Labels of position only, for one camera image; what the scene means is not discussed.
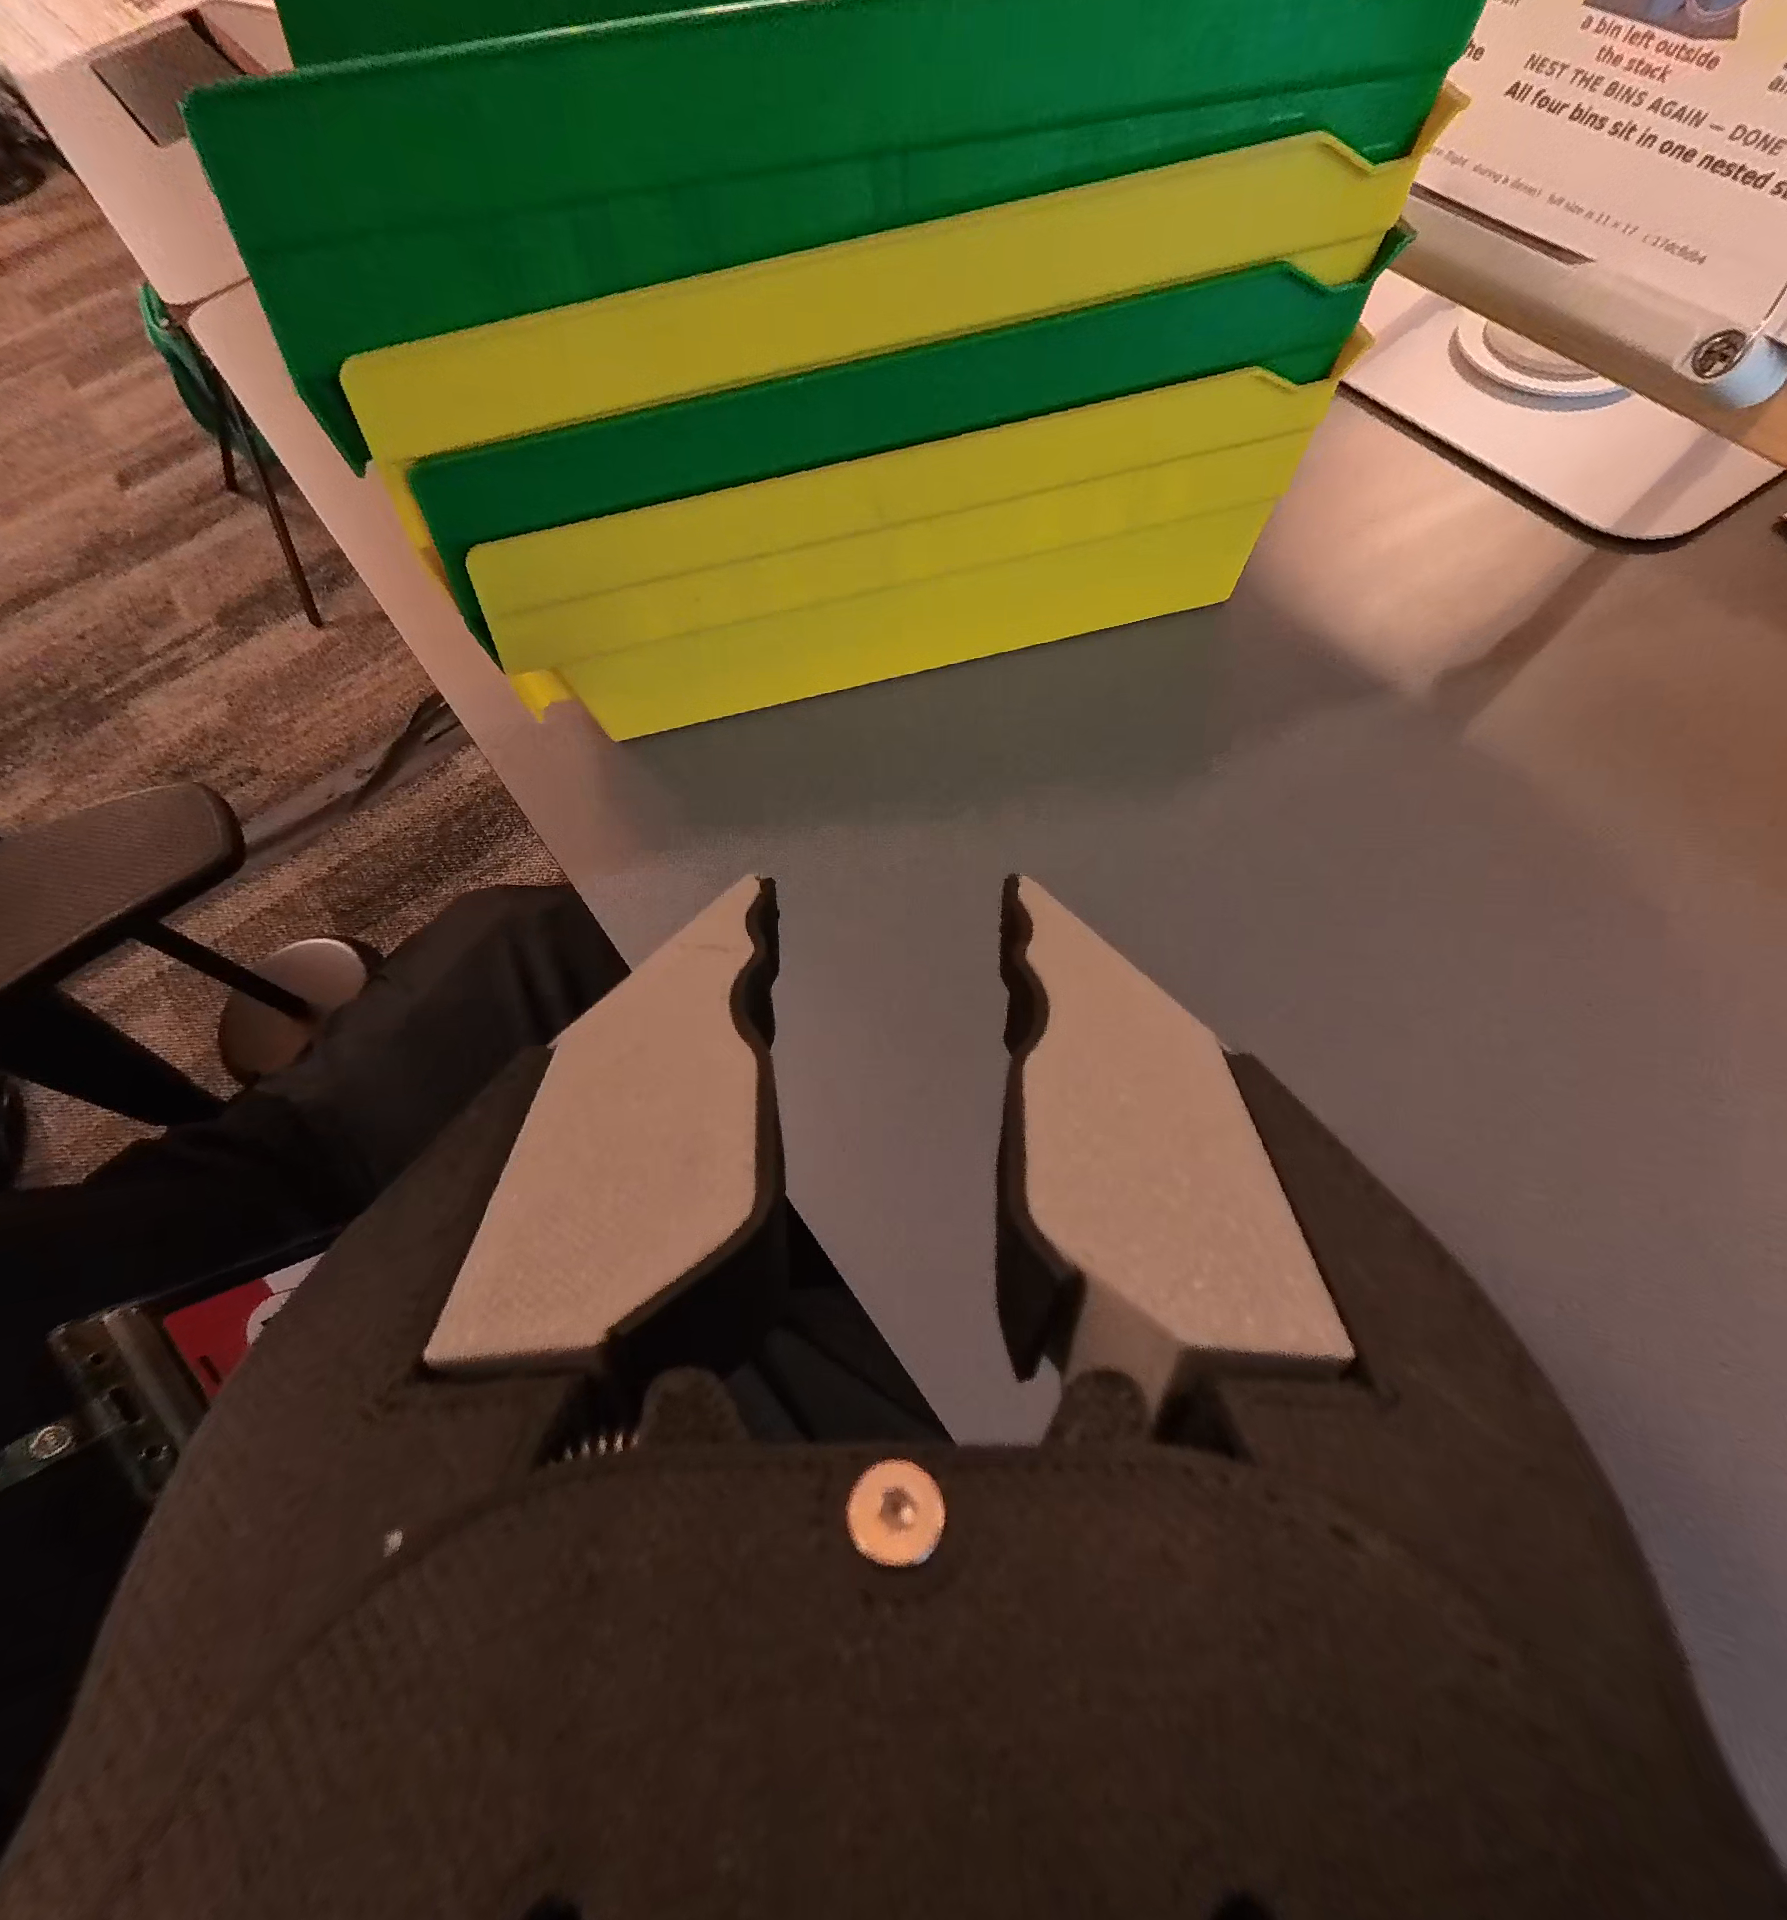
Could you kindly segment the white stand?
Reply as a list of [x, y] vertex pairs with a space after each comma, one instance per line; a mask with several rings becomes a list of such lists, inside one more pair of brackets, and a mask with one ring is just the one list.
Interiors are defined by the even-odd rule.
[[1767, 323], [1569, 258], [1416, 189], [1345, 384], [1588, 533], [1668, 543], [1787, 473], [1753, 412], [1787, 378]]

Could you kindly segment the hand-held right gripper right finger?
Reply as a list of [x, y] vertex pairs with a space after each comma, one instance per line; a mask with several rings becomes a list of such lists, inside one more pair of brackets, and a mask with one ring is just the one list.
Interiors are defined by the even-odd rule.
[[999, 970], [1016, 1378], [1118, 1374], [1159, 1426], [1233, 1381], [1349, 1381], [1355, 1338], [1217, 1034], [1033, 876], [1003, 884]]

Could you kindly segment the yellow plastic bin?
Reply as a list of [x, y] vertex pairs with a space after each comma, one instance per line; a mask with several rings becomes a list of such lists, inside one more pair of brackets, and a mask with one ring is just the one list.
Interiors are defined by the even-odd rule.
[[407, 467], [1261, 265], [1340, 284], [1467, 108], [1445, 85], [1384, 163], [1307, 131], [370, 351], [339, 387], [372, 463]]
[[615, 741], [1215, 607], [1370, 349], [486, 543], [470, 576], [527, 709]]

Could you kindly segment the metal clip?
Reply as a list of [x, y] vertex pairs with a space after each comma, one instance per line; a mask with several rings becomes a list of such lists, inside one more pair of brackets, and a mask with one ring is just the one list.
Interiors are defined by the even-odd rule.
[[135, 1504], [156, 1504], [208, 1412], [160, 1316], [110, 1309], [56, 1328], [45, 1349], [71, 1408], [0, 1447], [0, 1499], [41, 1477], [96, 1470]]

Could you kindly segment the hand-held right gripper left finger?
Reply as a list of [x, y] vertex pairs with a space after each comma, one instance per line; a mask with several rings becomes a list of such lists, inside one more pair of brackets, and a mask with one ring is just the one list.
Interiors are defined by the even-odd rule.
[[590, 1368], [785, 1202], [778, 899], [741, 876], [553, 1044], [425, 1349], [433, 1373]]

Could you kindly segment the green plastic bin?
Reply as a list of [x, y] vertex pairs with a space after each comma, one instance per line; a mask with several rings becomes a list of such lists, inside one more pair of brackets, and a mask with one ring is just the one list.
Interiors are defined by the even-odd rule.
[[1238, 371], [1307, 387], [1339, 364], [1376, 281], [1413, 244], [1399, 221], [1361, 275], [1280, 260], [954, 340], [437, 452], [407, 469], [423, 539], [486, 652], [470, 555], [524, 536]]
[[364, 353], [1266, 141], [1394, 161], [1475, 2], [306, 5], [185, 98], [352, 472]]

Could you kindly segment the red white card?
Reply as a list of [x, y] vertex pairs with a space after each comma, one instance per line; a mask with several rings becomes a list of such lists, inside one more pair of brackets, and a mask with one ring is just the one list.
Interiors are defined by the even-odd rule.
[[171, 1353], [182, 1360], [206, 1404], [219, 1398], [246, 1363], [253, 1341], [317, 1263], [320, 1256], [313, 1254], [252, 1281], [238, 1281], [160, 1316], [160, 1332]]

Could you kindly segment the pale shoe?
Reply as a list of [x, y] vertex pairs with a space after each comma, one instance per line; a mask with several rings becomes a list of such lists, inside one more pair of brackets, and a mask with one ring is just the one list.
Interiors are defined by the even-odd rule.
[[364, 993], [383, 962], [378, 946], [333, 937], [277, 948], [253, 972], [305, 1011], [230, 990], [216, 1024], [221, 1066], [240, 1086], [295, 1066], [321, 1040], [329, 1018]]

